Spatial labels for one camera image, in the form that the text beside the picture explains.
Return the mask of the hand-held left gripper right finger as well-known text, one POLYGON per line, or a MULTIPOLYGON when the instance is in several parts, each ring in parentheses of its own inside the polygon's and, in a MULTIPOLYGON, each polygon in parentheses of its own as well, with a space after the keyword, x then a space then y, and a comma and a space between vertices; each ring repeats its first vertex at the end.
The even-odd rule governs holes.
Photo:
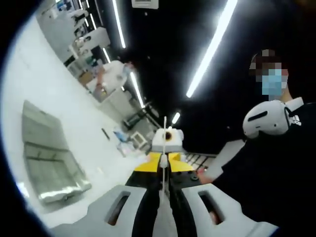
POLYGON ((168 162, 170 206, 180 237, 270 237, 278 229, 245 216, 239 202, 202 184, 185 162, 168 162))

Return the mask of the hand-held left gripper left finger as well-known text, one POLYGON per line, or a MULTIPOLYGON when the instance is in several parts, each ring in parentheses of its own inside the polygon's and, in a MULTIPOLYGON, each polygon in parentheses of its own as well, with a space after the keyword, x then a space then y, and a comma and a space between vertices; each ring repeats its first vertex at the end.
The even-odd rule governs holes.
POLYGON ((159 160, 144 163, 125 185, 117 185, 88 206, 72 224, 53 228, 56 237, 151 237, 159 207, 159 160))

